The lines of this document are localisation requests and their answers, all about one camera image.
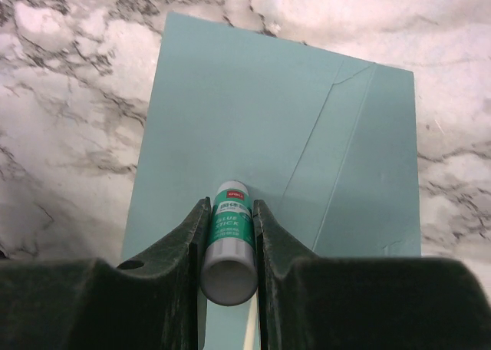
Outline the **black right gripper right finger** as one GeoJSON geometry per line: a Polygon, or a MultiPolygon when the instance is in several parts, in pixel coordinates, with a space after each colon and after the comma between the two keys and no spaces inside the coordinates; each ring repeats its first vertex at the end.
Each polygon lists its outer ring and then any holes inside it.
{"type": "Polygon", "coordinates": [[[488,349],[490,306],[461,262],[321,258],[253,205],[263,349],[488,349]]]}

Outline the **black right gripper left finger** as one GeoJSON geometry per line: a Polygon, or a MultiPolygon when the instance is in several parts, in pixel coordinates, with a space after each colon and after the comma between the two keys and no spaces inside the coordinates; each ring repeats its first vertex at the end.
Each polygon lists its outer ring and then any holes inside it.
{"type": "Polygon", "coordinates": [[[141,253],[1,262],[3,349],[201,349],[206,299],[199,271],[211,217],[201,199],[141,253]]]}

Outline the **green white glue stick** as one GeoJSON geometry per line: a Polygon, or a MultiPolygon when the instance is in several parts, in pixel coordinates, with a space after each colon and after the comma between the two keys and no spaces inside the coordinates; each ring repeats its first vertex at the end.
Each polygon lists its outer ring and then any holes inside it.
{"type": "Polygon", "coordinates": [[[217,190],[200,275],[206,298],[217,305],[248,301],[258,286],[252,201],[243,183],[231,180],[217,190]]]}

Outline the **light blue paper envelope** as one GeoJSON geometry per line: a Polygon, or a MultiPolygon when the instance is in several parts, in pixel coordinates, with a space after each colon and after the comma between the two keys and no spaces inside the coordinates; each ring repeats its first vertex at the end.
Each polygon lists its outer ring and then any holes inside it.
{"type": "Polygon", "coordinates": [[[419,256],[413,74],[168,14],[122,257],[230,180],[319,256],[419,256]]]}

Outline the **beige paper letter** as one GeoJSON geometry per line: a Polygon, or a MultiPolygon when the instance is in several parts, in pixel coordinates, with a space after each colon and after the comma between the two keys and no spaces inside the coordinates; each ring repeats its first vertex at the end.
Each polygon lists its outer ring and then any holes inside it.
{"type": "Polygon", "coordinates": [[[258,319],[258,299],[255,293],[250,299],[249,314],[245,326],[245,336],[243,342],[243,350],[255,349],[255,334],[257,330],[258,319]]]}

